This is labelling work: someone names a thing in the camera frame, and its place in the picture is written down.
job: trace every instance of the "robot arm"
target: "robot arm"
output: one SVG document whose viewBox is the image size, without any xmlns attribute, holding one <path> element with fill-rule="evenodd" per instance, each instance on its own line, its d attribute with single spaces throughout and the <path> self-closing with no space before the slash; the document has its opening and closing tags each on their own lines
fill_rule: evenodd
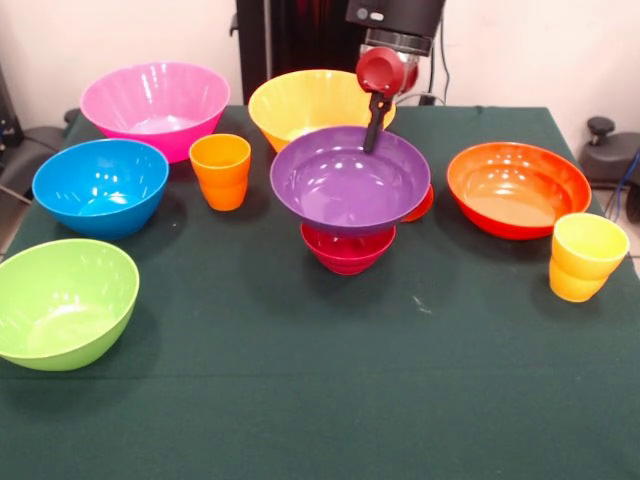
<svg viewBox="0 0 640 480">
<path fill-rule="evenodd" d="M 371 122 L 364 151 L 371 153 L 396 95 L 418 79 L 420 57 L 431 54 L 445 0 L 350 0 L 347 21 L 368 28 L 356 67 L 358 82 L 371 92 Z"/>
</svg>

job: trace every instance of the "pink bowl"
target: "pink bowl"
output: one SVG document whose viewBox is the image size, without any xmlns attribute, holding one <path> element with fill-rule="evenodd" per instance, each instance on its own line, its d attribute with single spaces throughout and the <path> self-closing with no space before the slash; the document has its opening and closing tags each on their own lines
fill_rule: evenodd
<svg viewBox="0 0 640 480">
<path fill-rule="evenodd" d="M 396 237 L 396 227 L 362 237 L 337 237 L 303 223 L 300 232 L 318 261 L 338 275 L 364 272 L 389 249 Z"/>
<path fill-rule="evenodd" d="M 175 163 L 215 130 L 230 95 L 227 81 L 213 70 L 156 62 L 99 78 L 82 94 L 80 109 L 107 137 L 144 142 Z"/>
</svg>

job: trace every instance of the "green bowl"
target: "green bowl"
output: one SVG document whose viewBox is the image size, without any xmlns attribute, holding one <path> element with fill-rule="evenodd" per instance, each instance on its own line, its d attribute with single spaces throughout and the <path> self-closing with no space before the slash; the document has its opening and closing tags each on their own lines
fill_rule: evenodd
<svg viewBox="0 0 640 480">
<path fill-rule="evenodd" d="M 131 257 L 97 240 L 14 255 L 0 264 L 0 356 L 48 371 L 94 362 L 127 326 L 139 286 Z"/>
</svg>

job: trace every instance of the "red bowl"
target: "red bowl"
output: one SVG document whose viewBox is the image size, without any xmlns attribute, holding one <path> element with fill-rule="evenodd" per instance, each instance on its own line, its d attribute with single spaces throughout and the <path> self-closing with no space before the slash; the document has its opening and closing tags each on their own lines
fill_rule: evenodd
<svg viewBox="0 0 640 480">
<path fill-rule="evenodd" d="M 414 208 L 409 215 L 402 219 L 403 223 L 415 222 L 416 220 L 424 217 L 433 205 L 433 200 L 435 199 L 435 191 L 433 190 L 433 185 L 429 185 L 429 190 L 427 190 L 427 194 L 424 196 L 420 205 Z"/>
<path fill-rule="evenodd" d="M 358 275 L 386 252 L 396 237 L 396 227 L 361 237 L 337 237 L 306 224 L 300 226 L 307 247 L 325 267 L 338 275 Z"/>
<path fill-rule="evenodd" d="M 591 203 L 591 187 L 578 167 L 520 143 L 464 150 L 449 164 L 447 182 L 469 220 L 509 240 L 551 235 L 558 218 L 584 212 Z"/>
</svg>

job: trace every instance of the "dark green tablecloth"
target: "dark green tablecloth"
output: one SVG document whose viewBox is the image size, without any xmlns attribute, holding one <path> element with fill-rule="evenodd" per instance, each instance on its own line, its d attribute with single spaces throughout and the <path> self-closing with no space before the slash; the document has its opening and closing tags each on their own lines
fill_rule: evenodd
<svg viewBox="0 0 640 480">
<path fill-rule="evenodd" d="M 0 364 L 0 475 L 22 479 L 640 478 L 640 303 L 626 261 L 592 301 L 547 286 L 550 240 L 477 230 L 451 157 L 515 140 L 569 151 L 545 109 L 403 108 L 392 131 L 431 164 L 434 210 L 366 274 L 306 251 L 253 145 L 245 205 L 213 212 L 188 162 L 139 234 L 138 304 L 94 365 Z M 80 119 L 69 143 L 97 136 Z M 15 253 L 74 236 L 31 208 Z"/>
</svg>

